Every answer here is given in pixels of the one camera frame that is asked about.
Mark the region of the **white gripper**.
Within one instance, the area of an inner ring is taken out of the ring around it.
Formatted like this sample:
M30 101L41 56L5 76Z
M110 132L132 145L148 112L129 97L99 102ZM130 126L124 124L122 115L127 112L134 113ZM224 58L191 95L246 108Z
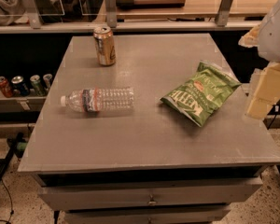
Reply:
M245 114L250 118L264 119L280 100L280 0L238 44L245 48L258 47L259 56L269 61L264 69L254 70L245 107Z

